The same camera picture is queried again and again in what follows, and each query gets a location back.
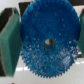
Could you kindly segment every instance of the green block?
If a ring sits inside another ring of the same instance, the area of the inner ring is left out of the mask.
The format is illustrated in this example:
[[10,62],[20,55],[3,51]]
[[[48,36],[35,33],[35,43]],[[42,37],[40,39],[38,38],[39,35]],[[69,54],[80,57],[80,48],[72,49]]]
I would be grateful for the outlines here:
[[84,57],[84,14],[80,15],[80,21],[81,21],[81,32],[78,41],[78,47],[82,53],[82,56]]
[[2,60],[6,76],[14,75],[22,48],[19,14],[16,9],[13,9],[13,11],[14,16],[0,34],[0,59]]

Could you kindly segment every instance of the blue object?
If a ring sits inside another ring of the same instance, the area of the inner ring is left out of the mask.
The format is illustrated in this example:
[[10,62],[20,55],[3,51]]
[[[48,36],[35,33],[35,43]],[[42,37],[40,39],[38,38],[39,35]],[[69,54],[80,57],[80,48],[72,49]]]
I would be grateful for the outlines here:
[[80,28],[77,13],[67,0],[32,2],[21,22],[24,63],[41,77],[62,75],[78,56]]

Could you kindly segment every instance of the blue plastic gear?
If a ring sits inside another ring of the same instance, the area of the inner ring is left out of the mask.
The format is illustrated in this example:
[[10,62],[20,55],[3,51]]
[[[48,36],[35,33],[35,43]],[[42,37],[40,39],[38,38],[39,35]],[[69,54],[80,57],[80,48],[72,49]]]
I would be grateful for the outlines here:
[[22,59],[35,75],[62,75],[78,56],[79,35],[79,18],[67,0],[36,0],[22,17]]

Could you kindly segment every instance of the white wall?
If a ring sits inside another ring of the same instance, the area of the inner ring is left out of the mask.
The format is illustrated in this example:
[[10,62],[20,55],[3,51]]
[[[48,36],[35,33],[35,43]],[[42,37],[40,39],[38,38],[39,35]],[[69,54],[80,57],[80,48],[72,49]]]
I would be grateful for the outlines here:
[[[18,3],[31,0],[0,0],[0,12],[5,7],[16,7],[19,10]],[[80,15],[82,8],[84,6],[74,7]],[[25,67],[21,57],[19,59],[17,68]],[[78,59],[73,67],[71,67],[68,72],[63,74],[63,76],[51,79],[43,79],[41,77],[35,76],[29,70],[22,69],[21,71],[16,71],[13,78],[0,78],[0,84],[84,84],[84,59]]]

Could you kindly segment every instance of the plastic part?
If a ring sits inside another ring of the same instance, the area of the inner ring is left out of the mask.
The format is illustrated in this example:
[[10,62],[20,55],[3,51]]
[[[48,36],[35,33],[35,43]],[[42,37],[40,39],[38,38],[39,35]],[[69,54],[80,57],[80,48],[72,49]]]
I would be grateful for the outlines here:
[[78,41],[78,47],[82,53],[82,56],[84,57],[84,10],[80,15],[80,21],[81,21],[81,32],[80,32],[80,37]]
[[[67,0],[36,0],[22,17],[22,59],[35,75],[44,78],[62,75],[78,56],[79,35],[79,18]],[[47,39],[55,43],[52,53],[44,48]]]
[[13,11],[14,16],[0,34],[0,60],[2,60],[6,76],[14,76],[22,47],[19,14],[16,9]]

